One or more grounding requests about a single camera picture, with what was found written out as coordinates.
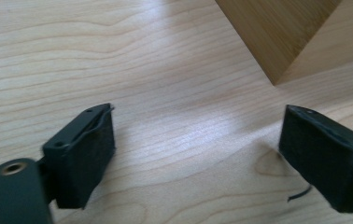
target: wood grain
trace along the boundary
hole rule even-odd
[[[217,0],[274,84],[353,62],[353,0]]]
[[[215,1],[0,0],[0,164],[116,106],[117,153],[67,223],[353,223],[276,155],[285,104],[353,129],[353,63],[274,87]]]
[[[341,0],[217,0],[217,3],[276,84]]]

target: wooden table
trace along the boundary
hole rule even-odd
[[[353,63],[274,87],[213,0],[0,0],[0,164],[106,102],[116,156],[57,223],[353,223],[287,203],[307,183],[276,153],[286,104],[353,130]]]

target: metal grommet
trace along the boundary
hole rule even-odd
[[[2,169],[1,175],[14,175],[20,172],[21,170],[25,169],[26,166],[27,166],[27,163],[25,162],[18,161],[18,162],[11,163]]]

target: black clamp jaw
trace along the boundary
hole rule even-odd
[[[279,152],[340,213],[353,213],[353,131],[288,105]]]
[[[84,208],[115,152],[111,104],[80,113],[44,146],[39,161],[0,165],[0,224],[53,223],[48,204]]]

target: black wire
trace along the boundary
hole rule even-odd
[[[291,200],[295,200],[295,199],[298,199],[298,198],[303,197],[303,196],[306,195],[308,192],[310,192],[312,188],[313,188],[313,186],[310,185],[310,186],[308,186],[308,188],[307,188],[305,191],[303,191],[302,193],[298,193],[298,194],[289,196],[289,197],[288,197],[288,202],[291,201]]]

